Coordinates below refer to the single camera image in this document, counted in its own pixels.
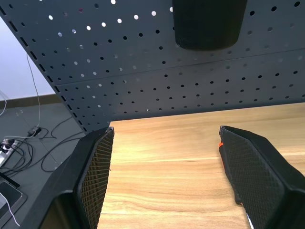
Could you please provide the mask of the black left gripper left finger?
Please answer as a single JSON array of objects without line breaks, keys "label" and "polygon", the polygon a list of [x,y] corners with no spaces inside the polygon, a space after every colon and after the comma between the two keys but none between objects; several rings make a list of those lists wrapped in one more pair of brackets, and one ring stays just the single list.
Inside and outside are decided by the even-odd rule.
[{"label": "black left gripper left finger", "polygon": [[21,224],[22,229],[95,229],[110,173],[114,128],[81,138],[50,175]]}]

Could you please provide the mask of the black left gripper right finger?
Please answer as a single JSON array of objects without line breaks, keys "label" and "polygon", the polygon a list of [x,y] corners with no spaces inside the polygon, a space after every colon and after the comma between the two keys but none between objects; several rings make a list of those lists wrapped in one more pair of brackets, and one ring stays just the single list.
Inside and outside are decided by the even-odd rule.
[{"label": "black left gripper right finger", "polygon": [[219,152],[253,229],[305,227],[305,177],[263,136],[221,126]]}]

